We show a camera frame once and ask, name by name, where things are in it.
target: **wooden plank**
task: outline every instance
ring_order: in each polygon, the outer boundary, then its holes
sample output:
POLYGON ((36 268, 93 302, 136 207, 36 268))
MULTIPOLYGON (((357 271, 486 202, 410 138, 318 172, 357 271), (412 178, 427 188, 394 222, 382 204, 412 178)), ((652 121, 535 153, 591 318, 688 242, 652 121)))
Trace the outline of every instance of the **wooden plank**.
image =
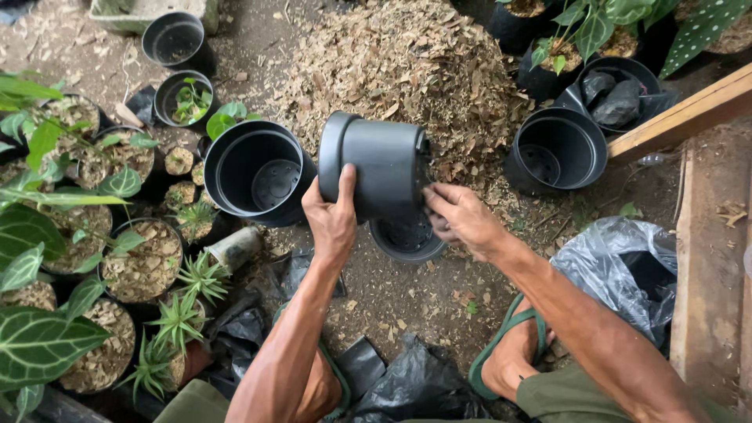
POLYGON ((687 142, 677 225, 671 364, 690 387, 724 406, 738 404, 741 257, 747 233, 744 221, 736 229, 727 227, 716 216, 716 207, 725 201, 748 204, 749 138, 745 129, 721 125, 687 142))
MULTIPOLYGON (((747 211, 747 246, 752 248, 752 180, 747 211)), ((744 275, 744 299, 741 306, 741 353, 739 357, 739 410, 752 419, 752 278, 744 275)))
POLYGON ((747 114, 752 114, 752 63, 612 141, 608 156, 628 163, 747 114))

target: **person's right hand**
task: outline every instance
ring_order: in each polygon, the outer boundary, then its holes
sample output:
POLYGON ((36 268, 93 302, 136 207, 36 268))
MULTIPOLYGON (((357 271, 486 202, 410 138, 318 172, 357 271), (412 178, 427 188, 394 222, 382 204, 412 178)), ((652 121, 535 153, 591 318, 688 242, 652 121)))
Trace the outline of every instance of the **person's right hand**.
POLYGON ((491 261, 511 236, 470 188, 432 184, 423 195, 434 233, 451 245, 464 244, 480 261, 491 261))

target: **small spiky plant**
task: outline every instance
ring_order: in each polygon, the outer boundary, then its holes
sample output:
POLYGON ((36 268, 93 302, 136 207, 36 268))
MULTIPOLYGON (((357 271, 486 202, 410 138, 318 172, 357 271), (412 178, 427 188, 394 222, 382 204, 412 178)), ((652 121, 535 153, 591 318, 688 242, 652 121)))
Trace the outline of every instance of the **small spiky plant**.
POLYGON ((196 238, 196 231, 199 230, 202 225, 210 224, 217 213, 219 212, 214 211, 211 205, 208 205, 204 200, 200 199, 193 204, 180 206, 177 210, 177 214, 172 217, 183 222, 177 227, 178 229, 190 229, 190 239, 188 239, 188 241, 192 242, 196 238))
POLYGON ((136 371, 117 384, 116 388, 133 380, 133 405, 136 404, 136 392, 139 386, 143 386, 150 394, 164 402, 164 385, 171 378, 168 367, 175 352, 173 348, 157 345, 157 342, 153 340, 147 342, 146 333, 144 333, 141 339, 141 350, 138 353, 136 371))
POLYGON ((195 302, 195 294, 186 294, 179 297, 175 293, 172 294, 170 306, 162 301, 159 302, 159 311, 162 313, 162 317, 159 320, 147 322, 147 324, 159 325, 159 332, 153 340, 157 345, 167 348, 167 344, 171 342, 175 348, 179 348, 185 355, 186 342, 191 339, 204 339, 203 335, 193 325, 204 323, 209 319, 199 316, 199 312, 193 309, 195 302))
POLYGON ((198 296, 199 293, 204 294, 204 297, 212 306, 214 306, 214 298, 225 299, 222 294, 227 294, 227 290, 222 278, 230 276, 227 266, 220 263, 209 266, 209 252, 202 251, 196 261, 189 257, 186 260, 185 267, 185 269, 180 269, 180 274, 177 276, 187 285, 181 291, 185 291, 186 295, 193 295, 194 297, 198 296))

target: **black plastic bag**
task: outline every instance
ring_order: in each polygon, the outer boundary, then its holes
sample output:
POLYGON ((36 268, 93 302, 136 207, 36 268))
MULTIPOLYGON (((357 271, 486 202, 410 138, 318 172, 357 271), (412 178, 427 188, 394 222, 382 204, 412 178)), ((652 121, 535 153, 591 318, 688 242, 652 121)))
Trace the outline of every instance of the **black plastic bag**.
POLYGON ((414 334, 402 335, 403 351, 355 405, 353 423, 396 423, 413 418, 490 418, 481 397, 441 349, 414 334))

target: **clear plastic bag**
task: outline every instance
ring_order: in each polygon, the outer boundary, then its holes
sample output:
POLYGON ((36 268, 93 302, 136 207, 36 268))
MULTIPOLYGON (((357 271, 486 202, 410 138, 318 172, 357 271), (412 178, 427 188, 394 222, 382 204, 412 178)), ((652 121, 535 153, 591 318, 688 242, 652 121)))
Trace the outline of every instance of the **clear plastic bag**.
POLYGON ((674 314, 676 284, 658 287, 659 300, 650 300, 620 257, 635 251, 650 252, 676 275, 676 238, 655 224, 621 216, 593 222, 567 242, 551 264, 660 347, 674 314))

